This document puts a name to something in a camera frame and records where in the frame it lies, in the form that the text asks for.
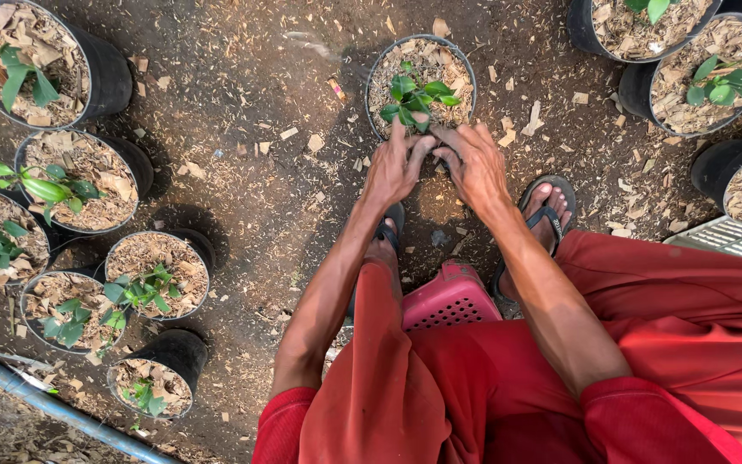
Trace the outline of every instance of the blue pipe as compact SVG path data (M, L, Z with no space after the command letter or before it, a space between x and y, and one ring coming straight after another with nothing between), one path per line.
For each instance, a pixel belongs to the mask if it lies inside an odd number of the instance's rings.
M149 464L184 464L176 459L161 455L158 451L152 450L150 446L138 442L128 435L116 431L112 427L103 426L102 423L90 416L77 411L35 386L25 383L19 376L8 371L1 364L0 388L14 395L19 400L25 401L28 405L36 406L50 417L76 427L86 435L96 438L130 456L139 458L141 461L148 462Z

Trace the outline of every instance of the pink plastic stool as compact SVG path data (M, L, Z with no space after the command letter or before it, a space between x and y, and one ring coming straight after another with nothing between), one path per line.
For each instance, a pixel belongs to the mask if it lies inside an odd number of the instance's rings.
M405 295L402 313L406 332L503 320L474 268L456 259L443 263L436 278Z

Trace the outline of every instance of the flip-flop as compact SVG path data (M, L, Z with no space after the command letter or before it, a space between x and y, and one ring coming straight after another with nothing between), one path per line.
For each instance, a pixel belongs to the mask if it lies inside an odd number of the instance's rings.
M523 196L521 196L520 198L520 203L518 203L517 205L520 210L525 211L526 207L529 205L529 201L531 200L532 192L541 183L549 183L551 184L551 188L554 188L556 186L560 187L561 193L566 197L566 201L568 202L566 211L571 211L572 218L574 218L576 197L572 185L569 184L569 181L565 180L563 177L551 174L540 176L534 179L531 184L526 187ZM551 258L554 258L554 255L557 254L557 247L560 246L560 242L562 241L563 236L566 235L566 231L563 230L563 227L560 224L560 218L557 217L557 212L554 211L554 208L548 206L548 199L544 200L542 203L542 207L526 220L526 227L531 229L531 227L536 226L541 221L543 216L548 217L548 220L551 222L551 227L554 229L554 251L551 252ZM513 300L506 297L502 294L502 292L500 292L500 277L502 277L503 272L505 272L505 261L500 258L500 262L497 264L497 269L494 270L494 276L491 278L491 282L489 282L489 293L495 299L500 299L506 303L514 303Z

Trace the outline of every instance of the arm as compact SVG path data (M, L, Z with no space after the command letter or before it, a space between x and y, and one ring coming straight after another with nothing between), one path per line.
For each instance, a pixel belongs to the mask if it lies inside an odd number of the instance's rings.
M534 340L569 392L580 398L588 385L631 375L603 324L526 227L506 189L503 155L486 126L431 131L451 147L434 153L446 160L459 196L494 236Z

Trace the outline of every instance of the black plastic pot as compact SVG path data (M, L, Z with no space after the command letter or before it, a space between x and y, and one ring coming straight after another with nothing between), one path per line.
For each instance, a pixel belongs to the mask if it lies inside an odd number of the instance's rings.
M105 274L104 272L100 272L98 270L99 267L100 265L94 265L94 266L90 266L89 268L63 269L61 271L45 272L31 279L29 282L27 282L27 285L21 291L21 298L19 299L19 306L21 308L21 318L23 321L25 321L25 325L27 325L27 328L30 329L30 332L33 332L33 334L36 335L37 339L41 340L43 343L50 346L51 348L60 349L68 353L88 354L91 352L91 350L87 348L68 348L64 346L62 343L58 343L56 339L53 339L53 340L46 339L42 335L42 332L44 330L44 326L42 325L42 323L39 322L38 319L27 319L25 316L25 310L27 308L27 297L28 297L27 294L28 292L33 290L34 287L36 287L36 284L39 283L39 279L45 276L48 276L50 274L59 274L59 273L78 274L82 278L97 281L101 285L105 283ZM125 309L125 321L128 321L129 316L130 316L130 309L126 308ZM127 329L127 323L125 324L125 327L119 332L119 336L116 337L116 340L114 340L114 345L116 345L119 342L119 339L122 338L122 335L125 333L125 329Z
M30 204L25 200L25 196L22 195L21 192L11 192L0 188L0 196L4 196L6 199L13 201L16 205L20 206L23 210L28 211L30 215L33 216L36 224L38 224L40 229L42 229L42 232L45 233L45 238L48 242L48 262L41 270L41 272L44 272L45 269L49 268L50 265L54 263L56 257L62 253L63 247L59 246L58 233L45 223L45 218L27 209ZM5 286L12 287L22 285L23 283L25 283L24 279L19 281L9 281Z
M191 389L191 404L180 415L159 415L156 418L178 418L188 414L191 406L194 405L196 383L200 380L202 367L208 360L208 348L205 347L202 339L187 330L166 330L160 333L153 341L142 347L142 349L124 357L122 361L126 359L145 359L162 364L182 377L182 380ZM115 369L122 361L114 363L108 369L108 388L110 389L110 393L116 397L119 403L125 405L126 408L152 418L153 416L143 413L125 403L116 392Z
M692 184L704 195L712 198L717 207L728 215L727 186L741 167L742 140L716 143L694 161Z
M684 48L687 43L697 37L697 34L699 34L700 31L709 24L712 17L715 16L717 8L721 5L721 1L722 0L712 0L712 4L706 8L706 12L701 16L700 21L691 31L689 31L682 42L665 49L663 54L652 58L624 59L608 51L608 49L600 43L600 38L597 37L597 32L594 30L594 24L591 17L593 6L592 0L572 0L572 4L569 6L568 15L566 16L566 26L569 30L569 39L572 40L572 45L583 51L602 55L606 58L612 58L615 61L622 61L624 63L650 63L672 55L679 49Z
M110 247L110 251L108 252L108 256L105 260L105 275L108 275L108 265L110 262L110 257L113 255L114 251L116 250L116 247L119 246L119 244L122 243L123 240L129 237L133 237L134 235L138 234L162 234L162 235L169 235L170 237L178 238L180 240L187 240L188 245L191 247L191 249L194 250L197 256L200 257L202 260L202 264L205 266L205 271L208 273L208 285L205 287L204 295L202 296L202 300L200 301L200 304L198 304L192 311L185 313L179 317L167 317L167 316L153 316L149 317L141 312L137 312L140 316L154 320L154 321L176 321L177 319L185 318L197 310L200 309L202 304L204 303L205 299L208 298L208 292L210 291L211 287L211 276L213 275L213 266L216 263L216 254L213 251L213 246L211 245L210 240L208 240L207 237L200 234L199 232L192 230L192 229L173 229L170 232L161 232L159 230L144 230L142 232L136 232L134 234L126 235L125 237L121 238L118 242L114 244L114 246Z
M89 135L90 137L93 137L97 139L100 142L105 143L110 148L112 148L115 153L122 159L123 162L125 162L125 165L130 169L130 175L134 179L134 182L136 183L137 188L137 201L136 205L134 205L134 212L131 213L130 216L125 218L122 222L120 222L118 225L110 227L108 229L100 229L100 230L90 230L90 229L81 229L79 227L73 227L68 226L65 224L62 224L61 222L58 222L56 219L51 218L51 222L56 227L60 227L62 229L69 230L74 233L80 233L80 234L86 234L86 235L97 235L97 234L105 234L107 232L110 232L112 230L116 230L119 227L124 226L128 223L131 218L134 217L134 214L136 214L137 208L139 208L139 202L143 199L143 197L148 193L148 191L151 189L151 185L153 185L153 166L151 165L151 160L148 158L148 155L145 154L145 152L142 151L138 146L136 146L133 143L130 143L129 141L125 139L120 139L118 137L108 137L103 136L100 137L99 135L90 134L88 132L84 131L78 131L77 129L65 129L66 131L72 131L77 132L79 134L85 134ZM28 143L30 143L31 140L33 140L33 137L36 136L39 132L34 132L33 134L30 134L25 140L22 141L21 145L19 145L19 148L15 151L15 160L13 162L14 169L18 173L19 170L26 165L25 163L25 157L26 157L26 148ZM32 195L30 195L25 189L22 189L22 192L25 195L25 198L28 202L33 202L34 198Z
M371 117L371 111L368 110L368 90L371 88L371 78L374 77L374 71L377 69L380 60L385 58L385 56L388 55L388 52L394 49L394 47L411 39L426 39L437 42L441 46L448 47L448 51L453 53L454 56L462 61L462 64L466 67L466 71L468 71L468 79L471 80L471 85L474 88L471 91L471 111L469 111L468 113L469 119L471 119L474 115L474 104L477 103L477 79L474 79L474 69L471 68L471 63L469 63L468 58L466 58L466 54L464 54L462 50L460 50L455 44L442 37L434 36L432 34L415 34L414 36L408 36L404 39L399 39L398 41L389 45L388 48L386 48L385 51L377 57L377 60L374 61L374 66L371 67L371 72L368 74L368 81L365 83L365 115L368 117L368 122L371 123L371 131L374 131L374 134L379 138L379 140L385 139L377 131L377 127L374 125L374 119L373 117Z
M742 21L742 13L721 13L714 16L712 19L716 19L723 16L734 16ZM710 134L711 132L717 131L724 125L729 124L731 121L735 121L737 116L742 113L742 107L736 109L735 114L728 117L712 127L706 132L695 132L694 134L681 134L667 128L662 122L657 120L654 116L654 108L651 105L651 86L654 85L654 76L657 75L660 65L663 64L663 60L644 63L644 64L629 64L626 70L623 71L623 76L620 78L620 85L617 93L620 96L620 103L630 113L642 116L645 119L657 125L660 129L674 135L682 135L686 137L696 137L698 135Z
M115 47L76 26L67 24L67 22L62 21L52 12L33 2L29 2L28 0L0 0L0 5L6 3L27 3L32 5L56 19L60 25L67 29L82 50L82 55L85 58L85 64L88 67L88 73L91 77L91 87L88 91L88 100L84 101L85 109L70 124L53 127L40 127L27 124L25 119L5 111L2 105L2 99L0 98L0 112L2 114L10 118L11 121L27 125L33 129L47 130L69 127L88 118L118 113L128 106L134 83L133 79L131 79L128 60Z

